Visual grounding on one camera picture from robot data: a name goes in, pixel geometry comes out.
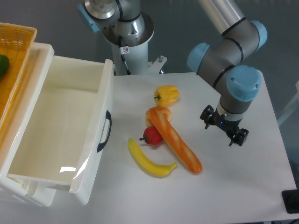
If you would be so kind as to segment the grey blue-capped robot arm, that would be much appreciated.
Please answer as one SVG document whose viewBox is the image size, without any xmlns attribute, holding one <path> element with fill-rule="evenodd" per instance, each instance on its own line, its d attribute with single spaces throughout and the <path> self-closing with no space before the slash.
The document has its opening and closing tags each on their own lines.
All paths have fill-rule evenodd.
<svg viewBox="0 0 299 224">
<path fill-rule="evenodd" d="M 220 94 L 216 108 L 207 106 L 200 118 L 206 126 L 217 126 L 241 146 L 248 131 L 239 124 L 257 96 L 261 75 L 241 62 L 262 47 L 267 30 L 249 21 L 232 0 L 201 0 L 201 7 L 221 34 L 212 47 L 200 43 L 187 58 L 189 68 Z M 148 63 L 148 42 L 154 33 L 152 19 L 141 11 L 138 0 L 86 0 L 77 7 L 92 32 L 102 31 L 110 43 L 117 75 L 145 75 L 160 71 L 162 64 Z"/>
</svg>

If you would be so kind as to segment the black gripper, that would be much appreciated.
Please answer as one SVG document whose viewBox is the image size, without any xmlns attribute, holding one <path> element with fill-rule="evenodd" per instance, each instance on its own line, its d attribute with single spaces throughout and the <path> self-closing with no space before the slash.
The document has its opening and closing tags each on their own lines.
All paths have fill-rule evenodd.
<svg viewBox="0 0 299 224">
<path fill-rule="evenodd" d="M 200 119 L 203 120 L 205 124 L 205 129 L 208 129 L 209 126 L 217 126 L 223 130 L 227 136 L 230 138 L 229 146 L 236 144 L 242 146 L 246 141 L 249 131 L 247 129 L 240 129 L 239 123 L 241 119 L 237 121 L 227 120 L 224 114 L 220 115 L 217 111 L 214 112 L 213 107 L 208 105 L 200 115 Z"/>
</svg>

